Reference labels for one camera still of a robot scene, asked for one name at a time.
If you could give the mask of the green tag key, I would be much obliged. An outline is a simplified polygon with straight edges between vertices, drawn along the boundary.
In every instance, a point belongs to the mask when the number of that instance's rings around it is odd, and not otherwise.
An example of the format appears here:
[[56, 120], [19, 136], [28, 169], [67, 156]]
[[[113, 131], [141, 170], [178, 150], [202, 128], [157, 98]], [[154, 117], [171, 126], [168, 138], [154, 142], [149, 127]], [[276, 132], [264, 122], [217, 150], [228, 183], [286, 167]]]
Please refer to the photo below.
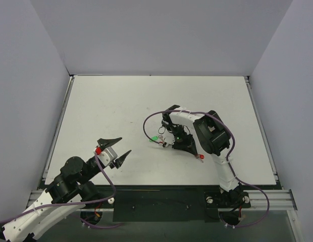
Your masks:
[[153, 136], [149, 139], [150, 142], [163, 143], [164, 137], [163, 135]]

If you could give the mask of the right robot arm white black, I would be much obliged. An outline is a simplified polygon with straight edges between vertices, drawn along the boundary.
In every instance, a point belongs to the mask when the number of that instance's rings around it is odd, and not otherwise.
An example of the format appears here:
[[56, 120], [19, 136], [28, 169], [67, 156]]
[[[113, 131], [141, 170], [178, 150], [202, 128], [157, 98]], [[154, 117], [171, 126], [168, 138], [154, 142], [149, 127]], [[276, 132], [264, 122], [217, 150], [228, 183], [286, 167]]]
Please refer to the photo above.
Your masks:
[[206, 114], [192, 114], [179, 105], [173, 105], [162, 113], [162, 127], [173, 135], [173, 139], [162, 139], [162, 145], [171, 145], [175, 150], [185, 151], [202, 159], [195, 143], [197, 138], [201, 148], [214, 161], [219, 178], [220, 201], [225, 206], [247, 204], [250, 202], [248, 193], [243, 190], [226, 160], [231, 135], [221, 121], [213, 110]]

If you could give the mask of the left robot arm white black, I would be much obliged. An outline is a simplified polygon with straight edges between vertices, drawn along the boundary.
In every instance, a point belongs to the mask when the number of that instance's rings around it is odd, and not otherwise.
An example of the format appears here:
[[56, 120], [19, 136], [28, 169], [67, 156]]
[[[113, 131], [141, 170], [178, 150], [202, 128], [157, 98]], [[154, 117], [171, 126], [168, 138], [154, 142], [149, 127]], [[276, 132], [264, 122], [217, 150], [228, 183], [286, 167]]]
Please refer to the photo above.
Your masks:
[[106, 176], [104, 169], [107, 167], [122, 166], [129, 152], [117, 155], [112, 146], [119, 141], [121, 138], [100, 138], [94, 156], [88, 161], [78, 156], [69, 158], [60, 173], [23, 213], [0, 221], [0, 239], [36, 241], [76, 210], [114, 199], [114, 194], [102, 198], [91, 179], [99, 173]]

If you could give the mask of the red tag key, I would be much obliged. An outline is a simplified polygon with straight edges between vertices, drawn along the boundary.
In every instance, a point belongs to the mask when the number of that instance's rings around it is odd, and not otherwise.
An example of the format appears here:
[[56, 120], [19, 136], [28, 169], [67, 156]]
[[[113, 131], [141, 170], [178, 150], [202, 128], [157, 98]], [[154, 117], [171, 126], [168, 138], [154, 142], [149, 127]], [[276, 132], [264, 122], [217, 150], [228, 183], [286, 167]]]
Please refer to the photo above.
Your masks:
[[196, 155], [196, 159], [198, 159], [201, 163], [203, 163], [204, 155], [202, 155], [202, 154], [197, 154], [197, 155]]

